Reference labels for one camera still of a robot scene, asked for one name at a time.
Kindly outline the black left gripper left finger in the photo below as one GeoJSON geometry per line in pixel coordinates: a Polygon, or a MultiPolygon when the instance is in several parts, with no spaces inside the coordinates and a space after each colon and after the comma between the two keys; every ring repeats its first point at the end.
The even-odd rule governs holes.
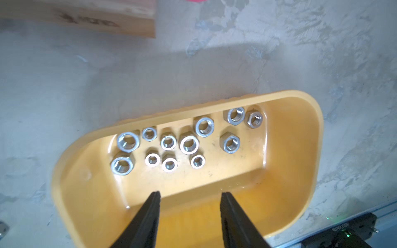
{"type": "Polygon", "coordinates": [[[160,192],[152,192],[111,247],[154,248],[160,219],[160,202],[160,192]]]}

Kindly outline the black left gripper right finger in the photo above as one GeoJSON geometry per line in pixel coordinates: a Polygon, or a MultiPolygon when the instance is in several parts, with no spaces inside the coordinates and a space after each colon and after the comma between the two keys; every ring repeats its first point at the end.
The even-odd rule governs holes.
{"type": "Polygon", "coordinates": [[[221,194],[220,213],[223,243],[226,248],[269,247],[230,192],[221,194]]]}

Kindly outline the yellow plastic storage box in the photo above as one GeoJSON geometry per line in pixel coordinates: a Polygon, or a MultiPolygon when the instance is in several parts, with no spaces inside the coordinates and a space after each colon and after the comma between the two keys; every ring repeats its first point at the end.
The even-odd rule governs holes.
{"type": "Polygon", "coordinates": [[[161,194],[156,240],[159,248],[215,248],[223,246],[220,201],[231,192],[258,231],[265,237],[293,225],[310,204],[317,180],[323,114],[316,100],[300,91],[198,104],[128,119],[86,134],[70,145],[54,167],[52,197],[69,234],[79,248],[108,248],[123,233],[152,192],[161,194]],[[223,111],[243,107],[263,114],[259,128],[243,122],[227,123],[223,111]],[[194,119],[208,116],[215,130],[199,138],[205,165],[195,169],[190,156],[177,147],[165,151],[160,138],[167,133],[180,138],[194,132],[194,119]],[[126,176],[112,173],[112,160],[122,155],[117,137],[156,127],[158,138],[143,140],[133,156],[135,167],[126,176]],[[234,154],[220,147],[220,136],[231,132],[240,138],[234,154]],[[161,163],[145,164],[156,151],[161,163]],[[178,168],[162,169],[165,158],[175,158],[178,168]]]}

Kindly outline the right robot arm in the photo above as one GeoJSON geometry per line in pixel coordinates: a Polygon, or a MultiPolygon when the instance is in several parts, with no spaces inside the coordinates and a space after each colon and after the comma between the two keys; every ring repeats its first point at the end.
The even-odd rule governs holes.
{"type": "Polygon", "coordinates": [[[366,241],[378,232],[377,216],[367,213],[306,238],[303,248],[371,248],[366,241]]]}

